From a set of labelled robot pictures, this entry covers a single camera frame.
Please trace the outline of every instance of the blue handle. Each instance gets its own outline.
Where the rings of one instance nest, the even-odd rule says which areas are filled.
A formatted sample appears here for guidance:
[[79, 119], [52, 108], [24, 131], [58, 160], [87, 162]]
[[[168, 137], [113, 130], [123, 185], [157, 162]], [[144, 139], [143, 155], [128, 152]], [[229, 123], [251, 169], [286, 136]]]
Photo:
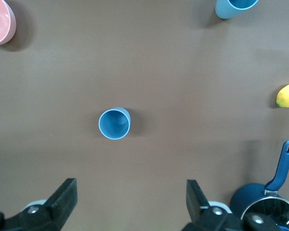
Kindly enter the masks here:
[[289, 170], [289, 141], [286, 141], [281, 150], [279, 162], [276, 173], [270, 182], [268, 182], [264, 189], [269, 191], [278, 191], [286, 181]]

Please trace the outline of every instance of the saucepan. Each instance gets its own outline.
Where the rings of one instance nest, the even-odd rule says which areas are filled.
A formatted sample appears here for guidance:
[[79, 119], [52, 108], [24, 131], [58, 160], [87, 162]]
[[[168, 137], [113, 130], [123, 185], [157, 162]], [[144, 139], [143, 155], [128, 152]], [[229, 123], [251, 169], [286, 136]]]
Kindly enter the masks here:
[[289, 201], [277, 194], [286, 181], [289, 170], [289, 141], [282, 147], [274, 178], [266, 185], [252, 183], [237, 190], [231, 198], [230, 209], [241, 219], [247, 213], [271, 217], [281, 230], [289, 231]]

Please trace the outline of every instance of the lemon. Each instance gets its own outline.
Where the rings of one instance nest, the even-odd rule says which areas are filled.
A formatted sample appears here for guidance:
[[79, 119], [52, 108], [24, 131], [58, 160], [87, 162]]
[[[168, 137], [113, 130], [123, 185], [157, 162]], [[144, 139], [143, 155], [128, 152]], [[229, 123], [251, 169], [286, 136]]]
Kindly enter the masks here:
[[289, 85], [279, 91], [276, 98], [276, 104], [279, 107], [289, 107]]

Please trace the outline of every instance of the pink cup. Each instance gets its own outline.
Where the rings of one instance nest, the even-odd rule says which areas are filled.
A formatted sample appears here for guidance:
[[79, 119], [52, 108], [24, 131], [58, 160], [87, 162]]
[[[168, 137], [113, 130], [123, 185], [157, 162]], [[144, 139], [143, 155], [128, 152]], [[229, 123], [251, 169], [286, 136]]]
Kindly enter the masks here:
[[8, 42], [16, 31], [16, 19], [9, 5], [0, 0], [0, 45]]

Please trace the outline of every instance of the bowl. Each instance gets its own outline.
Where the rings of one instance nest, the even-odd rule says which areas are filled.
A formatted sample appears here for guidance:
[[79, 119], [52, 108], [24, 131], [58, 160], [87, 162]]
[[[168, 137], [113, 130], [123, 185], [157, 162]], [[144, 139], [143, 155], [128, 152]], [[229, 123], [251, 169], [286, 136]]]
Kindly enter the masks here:
[[0, 0], [0, 45], [8, 42], [16, 31], [16, 19], [9, 5]]

